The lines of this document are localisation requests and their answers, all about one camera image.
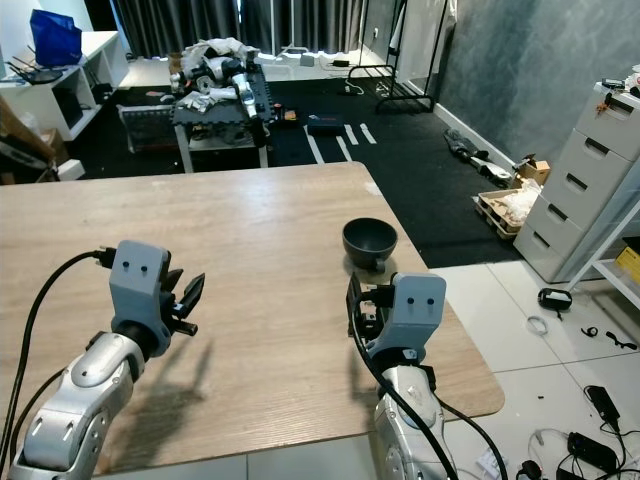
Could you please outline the dark grey bowl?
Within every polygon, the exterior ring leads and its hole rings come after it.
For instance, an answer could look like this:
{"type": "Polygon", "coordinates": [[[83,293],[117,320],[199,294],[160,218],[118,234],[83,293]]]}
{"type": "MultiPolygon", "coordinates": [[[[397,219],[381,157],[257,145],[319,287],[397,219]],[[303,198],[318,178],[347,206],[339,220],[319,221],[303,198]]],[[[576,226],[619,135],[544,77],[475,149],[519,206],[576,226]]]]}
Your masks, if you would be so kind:
{"type": "Polygon", "coordinates": [[[387,260],[397,246],[398,234],[393,225],[376,218],[356,218],[342,229],[344,250],[356,268],[384,273],[387,260]]]}

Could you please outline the wooden pallet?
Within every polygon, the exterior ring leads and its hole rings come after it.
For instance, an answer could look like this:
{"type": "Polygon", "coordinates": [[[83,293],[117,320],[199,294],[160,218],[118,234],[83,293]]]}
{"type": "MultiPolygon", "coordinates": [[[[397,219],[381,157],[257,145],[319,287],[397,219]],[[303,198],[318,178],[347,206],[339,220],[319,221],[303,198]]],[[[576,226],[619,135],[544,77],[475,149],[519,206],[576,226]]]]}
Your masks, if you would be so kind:
{"type": "Polygon", "coordinates": [[[498,214],[498,207],[495,206],[494,198],[499,196],[500,193],[508,191],[508,189],[498,189],[498,191],[481,192],[474,197],[476,210],[486,221],[486,224],[490,225],[495,230],[503,241],[512,241],[513,238],[520,233],[521,227],[508,227],[506,221],[500,218],[498,214]]]}

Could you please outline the small white box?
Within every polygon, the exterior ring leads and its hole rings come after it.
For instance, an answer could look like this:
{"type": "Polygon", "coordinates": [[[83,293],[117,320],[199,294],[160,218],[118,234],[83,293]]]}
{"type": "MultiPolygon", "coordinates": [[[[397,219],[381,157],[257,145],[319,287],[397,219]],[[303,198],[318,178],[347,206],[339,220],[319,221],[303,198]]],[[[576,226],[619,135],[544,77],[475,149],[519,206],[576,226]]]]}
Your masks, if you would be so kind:
{"type": "Polygon", "coordinates": [[[59,180],[78,180],[82,178],[86,169],[81,160],[68,159],[56,168],[56,177],[59,180]]]}

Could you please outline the white filled plastic bag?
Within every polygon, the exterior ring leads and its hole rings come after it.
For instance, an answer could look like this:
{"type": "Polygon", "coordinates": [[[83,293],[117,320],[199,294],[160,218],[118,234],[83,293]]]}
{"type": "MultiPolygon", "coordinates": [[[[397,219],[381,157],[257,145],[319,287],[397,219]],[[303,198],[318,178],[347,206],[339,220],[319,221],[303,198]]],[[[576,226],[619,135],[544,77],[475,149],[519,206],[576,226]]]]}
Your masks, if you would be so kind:
{"type": "Polygon", "coordinates": [[[508,227],[521,227],[524,224],[532,205],[538,201],[541,189],[543,187],[535,180],[522,179],[518,182],[518,188],[504,191],[494,198],[498,214],[508,227]]]}

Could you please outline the flat black box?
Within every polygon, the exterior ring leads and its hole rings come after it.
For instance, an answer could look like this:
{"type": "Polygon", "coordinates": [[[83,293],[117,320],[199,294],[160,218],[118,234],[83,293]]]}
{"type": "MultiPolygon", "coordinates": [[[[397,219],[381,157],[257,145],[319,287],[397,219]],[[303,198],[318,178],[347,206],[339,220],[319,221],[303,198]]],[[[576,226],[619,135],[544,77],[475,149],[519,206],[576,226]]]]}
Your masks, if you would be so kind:
{"type": "Polygon", "coordinates": [[[338,134],[346,132],[346,119],[339,114],[307,115],[306,131],[311,136],[338,136],[338,134]]]}

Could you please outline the small black device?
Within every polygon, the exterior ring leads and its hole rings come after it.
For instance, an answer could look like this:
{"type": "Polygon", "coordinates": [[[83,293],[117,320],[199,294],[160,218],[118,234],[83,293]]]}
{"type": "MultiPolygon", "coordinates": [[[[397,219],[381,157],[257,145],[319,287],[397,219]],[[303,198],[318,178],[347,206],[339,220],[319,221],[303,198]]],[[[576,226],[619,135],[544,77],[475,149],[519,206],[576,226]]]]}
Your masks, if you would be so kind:
{"type": "Polygon", "coordinates": [[[538,303],[544,310],[563,312],[570,310],[573,297],[570,291],[556,288],[541,288],[538,292],[538,303]]]}

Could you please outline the black metal cart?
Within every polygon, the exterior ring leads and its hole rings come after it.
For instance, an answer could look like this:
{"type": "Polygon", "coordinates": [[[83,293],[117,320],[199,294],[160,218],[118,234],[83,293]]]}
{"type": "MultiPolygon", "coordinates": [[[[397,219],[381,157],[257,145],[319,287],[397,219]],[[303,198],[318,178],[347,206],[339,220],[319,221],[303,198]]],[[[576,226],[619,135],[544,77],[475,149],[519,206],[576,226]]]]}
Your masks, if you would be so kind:
{"type": "Polygon", "coordinates": [[[224,79],[223,87],[210,90],[210,102],[204,110],[184,108],[180,102],[172,110],[184,172],[192,173],[192,151],[255,147],[261,168],[268,168],[270,154],[269,124],[274,122],[273,101],[268,82],[259,64],[250,63],[241,73],[224,79]],[[189,131],[195,127],[224,134],[223,140],[192,141],[189,131]]]}

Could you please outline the small brown cardboard box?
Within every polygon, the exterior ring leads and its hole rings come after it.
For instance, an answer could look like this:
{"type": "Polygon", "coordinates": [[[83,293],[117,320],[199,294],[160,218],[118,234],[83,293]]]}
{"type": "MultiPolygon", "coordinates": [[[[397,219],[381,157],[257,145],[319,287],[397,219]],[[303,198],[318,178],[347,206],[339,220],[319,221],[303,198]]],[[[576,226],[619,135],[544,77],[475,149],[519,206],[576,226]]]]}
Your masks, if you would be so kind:
{"type": "Polygon", "coordinates": [[[536,159],[535,154],[527,154],[516,165],[516,173],[521,179],[534,180],[539,186],[544,186],[550,174],[550,164],[536,159]]]}

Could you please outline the large brown cardboard box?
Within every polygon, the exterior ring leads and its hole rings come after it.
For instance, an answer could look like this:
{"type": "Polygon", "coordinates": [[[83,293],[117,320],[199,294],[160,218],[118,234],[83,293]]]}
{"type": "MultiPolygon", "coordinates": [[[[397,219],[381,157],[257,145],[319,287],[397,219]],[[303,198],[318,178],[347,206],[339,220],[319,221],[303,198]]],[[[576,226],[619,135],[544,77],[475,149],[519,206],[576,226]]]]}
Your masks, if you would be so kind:
{"type": "Polygon", "coordinates": [[[52,165],[61,165],[68,159],[63,138],[58,129],[28,127],[4,97],[0,97],[0,131],[3,140],[15,140],[19,145],[32,147],[38,156],[49,160],[52,165]]]}

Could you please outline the black clothes rack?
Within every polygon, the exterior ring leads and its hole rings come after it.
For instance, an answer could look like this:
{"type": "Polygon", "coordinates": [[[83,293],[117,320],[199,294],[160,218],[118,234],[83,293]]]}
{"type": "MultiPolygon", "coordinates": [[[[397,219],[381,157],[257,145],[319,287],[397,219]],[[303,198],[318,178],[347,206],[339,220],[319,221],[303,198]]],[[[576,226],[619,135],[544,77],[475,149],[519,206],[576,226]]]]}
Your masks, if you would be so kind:
{"type": "Polygon", "coordinates": [[[433,0],[358,0],[357,59],[346,82],[375,114],[430,113],[435,40],[440,24],[433,0]]]}

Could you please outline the white drawer cabinet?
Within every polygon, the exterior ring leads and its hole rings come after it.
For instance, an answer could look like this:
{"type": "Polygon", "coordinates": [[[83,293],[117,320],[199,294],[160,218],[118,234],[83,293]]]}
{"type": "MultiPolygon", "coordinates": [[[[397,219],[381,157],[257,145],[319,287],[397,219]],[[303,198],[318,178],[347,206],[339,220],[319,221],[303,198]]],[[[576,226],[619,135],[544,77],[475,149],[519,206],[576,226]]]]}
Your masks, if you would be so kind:
{"type": "Polygon", "coordinates": [[[547,283],[571,280],[640,198],[640,95],[595,83],[515,247],[547,283]]]}

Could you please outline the white crumpled cloth pile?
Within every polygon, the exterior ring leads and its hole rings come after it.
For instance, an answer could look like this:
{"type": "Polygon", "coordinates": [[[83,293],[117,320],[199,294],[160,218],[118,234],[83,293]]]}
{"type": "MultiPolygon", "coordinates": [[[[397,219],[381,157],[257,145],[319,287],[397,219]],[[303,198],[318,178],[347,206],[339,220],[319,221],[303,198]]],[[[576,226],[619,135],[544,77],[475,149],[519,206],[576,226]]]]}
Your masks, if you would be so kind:
{"type": "Polygon", "coordinates": [[[211,38],[211,40],[198,41],[197,44],[186,47],[183,50],[180,65],[183,70],[192,70],[197,65],[204,64],[205,58],[234,58],[247,64],[260,52],[259,47],[242,44],[234,37],[211,38]]]}

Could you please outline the black power adapter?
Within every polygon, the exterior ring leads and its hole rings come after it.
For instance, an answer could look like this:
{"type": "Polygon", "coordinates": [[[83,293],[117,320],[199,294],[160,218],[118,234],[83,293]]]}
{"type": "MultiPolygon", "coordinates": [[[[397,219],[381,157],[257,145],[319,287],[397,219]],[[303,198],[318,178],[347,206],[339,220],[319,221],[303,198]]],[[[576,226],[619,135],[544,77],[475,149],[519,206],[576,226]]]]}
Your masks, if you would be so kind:
{"type": "Polygon", "coordinates": [[[614,430],[620,428],[620,412],[614,406],[607,389],[599,387],[599,385],[588,385],[584,388],[584,393],[593,404],[596,412],[599,413],[604,425],[611,426],[614,430]]]}
{"type": "Polygon", "coordinates": [[[567,435],[567,452],[575,460],[584,461],[605,474],[617,471],[620,467],[620,458],[613,449],[576,431],[567,435]]]}

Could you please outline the yellow box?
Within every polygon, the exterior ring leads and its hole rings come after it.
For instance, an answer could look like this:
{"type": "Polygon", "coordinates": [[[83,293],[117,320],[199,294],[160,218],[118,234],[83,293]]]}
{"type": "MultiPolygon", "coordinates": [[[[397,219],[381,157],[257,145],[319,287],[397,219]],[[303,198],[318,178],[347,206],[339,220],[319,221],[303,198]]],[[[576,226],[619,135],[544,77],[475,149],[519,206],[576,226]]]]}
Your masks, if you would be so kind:
{"type": "Polygon", "coordinates": [[[632,282],[640,285],[640,247],[627,244],[627,246],[623,247],[623,250],[618,253],[614,262],[616,262],[618,268],[626,274],[627,278],[630,278],[632,282]]]}

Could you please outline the white shelf unit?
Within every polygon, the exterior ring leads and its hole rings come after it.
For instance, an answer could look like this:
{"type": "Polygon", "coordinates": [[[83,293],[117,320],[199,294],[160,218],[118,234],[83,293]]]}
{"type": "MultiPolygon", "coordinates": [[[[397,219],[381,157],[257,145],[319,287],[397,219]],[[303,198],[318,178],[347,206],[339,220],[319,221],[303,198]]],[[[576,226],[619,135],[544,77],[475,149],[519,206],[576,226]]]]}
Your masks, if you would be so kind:
{"type": "Polygon", "coordinates": [[[81,63],[59,70],[61,76],[45,84],[29,84],[15,74],[0,77],[0,95],[15,113],[31,114],[42,128],[76,140],[128,74],[119,33],[83,32],[81,63]]]}

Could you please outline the dark grey curtains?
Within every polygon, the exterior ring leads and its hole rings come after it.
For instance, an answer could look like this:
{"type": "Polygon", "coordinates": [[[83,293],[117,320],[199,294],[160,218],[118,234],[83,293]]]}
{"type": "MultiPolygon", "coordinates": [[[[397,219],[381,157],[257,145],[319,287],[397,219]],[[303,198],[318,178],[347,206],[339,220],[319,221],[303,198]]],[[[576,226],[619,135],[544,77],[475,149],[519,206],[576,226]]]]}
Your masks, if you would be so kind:
{"type": "Polygon", "coordinates": [[[269,54],[284,47],[346,52],[360,45],[372,0],[111,0],[133,54],[165,56],[211,38],[269,54]]]}

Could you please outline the blue bag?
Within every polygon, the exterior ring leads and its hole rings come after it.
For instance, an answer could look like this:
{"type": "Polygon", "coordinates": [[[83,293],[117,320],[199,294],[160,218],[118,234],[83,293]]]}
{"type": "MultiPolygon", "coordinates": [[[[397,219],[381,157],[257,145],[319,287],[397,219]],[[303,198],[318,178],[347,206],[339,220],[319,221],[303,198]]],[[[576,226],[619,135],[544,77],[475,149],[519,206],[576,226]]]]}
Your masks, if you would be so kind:
{"type": "Polygon", "coordinates": [[[47,10],[33,9],[29,29],[35,42],[35,60],[41,67],[73,67],[83,58],[82,29],[74,19],[47,10]]]}

